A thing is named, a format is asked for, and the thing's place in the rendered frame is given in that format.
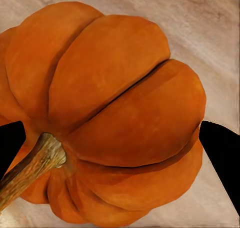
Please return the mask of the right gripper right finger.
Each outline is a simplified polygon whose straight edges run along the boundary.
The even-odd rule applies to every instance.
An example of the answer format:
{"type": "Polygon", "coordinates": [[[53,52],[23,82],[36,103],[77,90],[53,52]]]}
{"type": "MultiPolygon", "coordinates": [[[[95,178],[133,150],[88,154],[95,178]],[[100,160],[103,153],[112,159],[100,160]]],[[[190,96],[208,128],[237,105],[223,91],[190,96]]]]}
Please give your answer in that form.
{"type": "Polygon", "coordinates": [[[222,125],[202,121],[199,140],[240,216],[240,136],[222,125]]]}

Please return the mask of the pumpkin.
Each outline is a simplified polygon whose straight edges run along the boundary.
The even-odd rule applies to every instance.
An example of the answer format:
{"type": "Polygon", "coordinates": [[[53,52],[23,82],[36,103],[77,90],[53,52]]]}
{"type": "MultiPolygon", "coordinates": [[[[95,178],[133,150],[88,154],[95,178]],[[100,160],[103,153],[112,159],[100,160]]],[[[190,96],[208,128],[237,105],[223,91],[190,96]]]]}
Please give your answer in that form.
{"type": "Polygon", "coordinates": [[[179,199],[203,164],[199,76],[160,27],[81,2],[46,6],[0,34],[0,126],[26,140],[0,181],[67,223],[128,226],[179,199]]]}

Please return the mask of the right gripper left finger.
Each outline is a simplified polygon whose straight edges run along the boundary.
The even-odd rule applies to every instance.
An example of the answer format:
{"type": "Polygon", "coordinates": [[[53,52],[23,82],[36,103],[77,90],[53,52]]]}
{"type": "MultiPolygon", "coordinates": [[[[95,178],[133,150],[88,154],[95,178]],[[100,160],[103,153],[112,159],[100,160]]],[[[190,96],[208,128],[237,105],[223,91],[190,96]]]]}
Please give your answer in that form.
{"type": "Polygon", "coordinates": [[[26,140],[21,121],[0,126],[0,181],[26,140]]]}

